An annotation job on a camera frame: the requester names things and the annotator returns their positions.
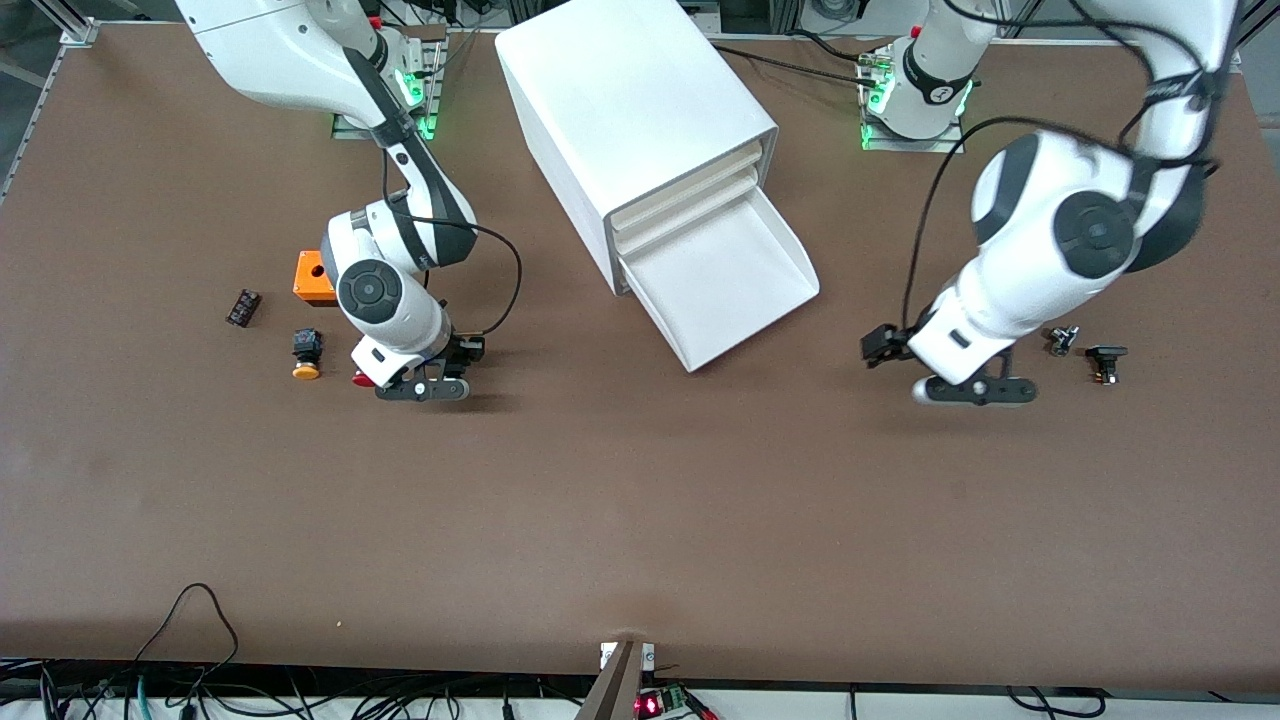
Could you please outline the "orange box with hole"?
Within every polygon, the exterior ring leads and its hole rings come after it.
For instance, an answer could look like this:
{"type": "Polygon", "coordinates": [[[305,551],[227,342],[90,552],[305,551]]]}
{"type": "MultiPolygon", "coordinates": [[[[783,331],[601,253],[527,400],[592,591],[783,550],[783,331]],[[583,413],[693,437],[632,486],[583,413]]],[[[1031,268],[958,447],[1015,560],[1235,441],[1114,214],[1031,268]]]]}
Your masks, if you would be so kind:
{"type": "Polygon", "coordinates": [[[293,293],[314,307],[335,307],[337,292],[317,249],[303,250],[294,269],[293,293]]]}

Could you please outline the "circuit board with red light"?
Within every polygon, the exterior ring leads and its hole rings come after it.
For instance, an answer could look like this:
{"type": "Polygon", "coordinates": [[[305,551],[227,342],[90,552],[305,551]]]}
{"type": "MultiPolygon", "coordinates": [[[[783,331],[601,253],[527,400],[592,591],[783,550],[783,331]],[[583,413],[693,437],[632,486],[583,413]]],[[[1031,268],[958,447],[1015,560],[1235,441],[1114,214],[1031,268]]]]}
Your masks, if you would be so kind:
{"type": "Polygon", "coordinates": [[[641,691],[634,703],[635,720],[721,720],[684,685],[641,691]]]}

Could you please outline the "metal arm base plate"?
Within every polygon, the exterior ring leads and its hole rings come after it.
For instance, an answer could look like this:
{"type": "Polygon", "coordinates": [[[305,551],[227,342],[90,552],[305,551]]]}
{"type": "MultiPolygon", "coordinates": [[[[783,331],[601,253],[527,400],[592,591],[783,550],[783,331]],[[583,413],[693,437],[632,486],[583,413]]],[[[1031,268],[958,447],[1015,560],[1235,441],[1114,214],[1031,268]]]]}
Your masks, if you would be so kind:
{"type": "Polygon", "coordinates": [[[449,54],[449,40],[416,38],[397,28],[337,29],[328,33],[343,47],[365,56],[385,87],[413,122],[419,135],[429,141],[435,135],[442,95],[442,77],[449,54]]]}
{"type": "Polygon", "coordinates": [[[892,44],[858,58],[856,77],[869,82],[858,90],[861,149],[873,152],[947,152],[963,136],[964,101],[972,86],[966,86],[955,101],[929,106],[913,99],[919,92],[896,78],[896,59],[892,44]],[[916,131],[924,120],[938,133],[916,137],[896,129],[897,126],[906,126],[916,131]]]}

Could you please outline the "aluminium frame corner bracket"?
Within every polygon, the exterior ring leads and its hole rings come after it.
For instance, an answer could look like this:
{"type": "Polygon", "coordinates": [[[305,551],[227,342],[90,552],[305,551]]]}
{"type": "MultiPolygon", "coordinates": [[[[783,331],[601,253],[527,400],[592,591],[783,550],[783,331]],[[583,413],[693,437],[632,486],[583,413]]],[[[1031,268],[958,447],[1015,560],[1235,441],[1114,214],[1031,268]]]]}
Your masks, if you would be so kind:
{"type": "Polygon", "coordinates": [[[1280,20],[1280,0],[1233,0],[1234,14],[1228,32],[1228,68],[1242,70],[1242,49],[1257,40],[1274,22],[1280,20]]]}
{"type": "Polygon", "coordinates": [[[74,0],[29,0],[61,32],[60,44],[88,47],[96,40],[99,22],[81,10],[74,0]]]}

